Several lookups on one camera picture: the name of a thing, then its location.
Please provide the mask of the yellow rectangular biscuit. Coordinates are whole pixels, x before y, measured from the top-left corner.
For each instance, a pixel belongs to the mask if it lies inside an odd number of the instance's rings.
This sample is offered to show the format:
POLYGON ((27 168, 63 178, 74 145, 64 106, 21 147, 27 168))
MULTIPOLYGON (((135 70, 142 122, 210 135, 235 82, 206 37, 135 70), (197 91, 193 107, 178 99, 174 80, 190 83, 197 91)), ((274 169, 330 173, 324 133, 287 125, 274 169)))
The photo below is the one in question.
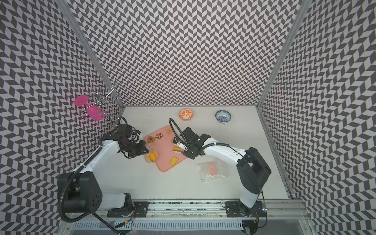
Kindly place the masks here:
POLYGON ((177 157, 173 157, 170 161, 169 161, 169 165, 171 166, 175 166, 176 163, 179 161, 179 159, 177 157))

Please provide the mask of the yellow cookies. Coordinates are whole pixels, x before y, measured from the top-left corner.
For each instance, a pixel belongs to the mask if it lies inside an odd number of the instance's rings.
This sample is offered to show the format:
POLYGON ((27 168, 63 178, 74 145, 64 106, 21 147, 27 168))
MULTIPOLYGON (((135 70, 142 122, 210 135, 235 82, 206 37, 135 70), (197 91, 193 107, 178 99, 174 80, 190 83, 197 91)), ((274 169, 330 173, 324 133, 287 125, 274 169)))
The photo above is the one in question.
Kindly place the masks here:
POLYGON ((149 159, 150 159, 151 162, 155 162, 155 160, 157 159, 157 153, 155 151, 150 152, 148 154, 148 157, 149 157, 149 159))

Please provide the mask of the clear resealable bag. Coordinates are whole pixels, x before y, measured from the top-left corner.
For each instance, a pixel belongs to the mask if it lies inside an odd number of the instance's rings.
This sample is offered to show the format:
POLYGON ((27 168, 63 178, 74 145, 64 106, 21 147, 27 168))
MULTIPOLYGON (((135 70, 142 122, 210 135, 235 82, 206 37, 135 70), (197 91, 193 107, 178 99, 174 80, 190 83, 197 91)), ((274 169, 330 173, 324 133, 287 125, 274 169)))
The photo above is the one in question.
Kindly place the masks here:
POLYGON ((147 163, 154 163, 159 158, 159 153, 153 143, 148 143, 146 145, 147 150, 149 151, 145 154, 145 161, 147 163))

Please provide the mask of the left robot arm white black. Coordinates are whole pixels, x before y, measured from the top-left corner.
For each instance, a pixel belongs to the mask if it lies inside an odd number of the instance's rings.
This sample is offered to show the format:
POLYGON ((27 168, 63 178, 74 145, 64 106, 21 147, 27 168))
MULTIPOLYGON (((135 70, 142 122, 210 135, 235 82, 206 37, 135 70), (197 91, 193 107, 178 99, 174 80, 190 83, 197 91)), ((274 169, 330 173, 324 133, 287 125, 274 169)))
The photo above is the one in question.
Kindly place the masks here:
POLYGON ((136 207, 129 193, 104 193, 97 181, 104 167, 119 153, 126 159, 149 153, 140 131, 124 117, 100 139, 98 148, 84 163, 58 177, 58 213, 64 222, 77 222, 98 210, 120 211, 124 217, 134 214, 136 207))

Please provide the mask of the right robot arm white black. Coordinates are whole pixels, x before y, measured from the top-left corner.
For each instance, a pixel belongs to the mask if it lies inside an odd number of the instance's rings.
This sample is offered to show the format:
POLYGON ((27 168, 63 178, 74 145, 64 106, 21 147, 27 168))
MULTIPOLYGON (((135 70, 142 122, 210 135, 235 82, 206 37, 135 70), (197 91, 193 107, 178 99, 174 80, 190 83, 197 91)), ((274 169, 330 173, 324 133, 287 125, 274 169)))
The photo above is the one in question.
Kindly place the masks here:
POLYGON ((188 127, 182 131, 172 118, 168 122, 175 135, 173 143, 183 149, 182 154, 185 157, 194 160, 198 156, 208 155, 237 168, 244 188, 239 199, 239 210, 246 217, 255 212, 258 197, 263 195, 262 188, 272 173, 259 151, 253 147, 249 149, 231 147, 210 135, 199 136, 188 127))

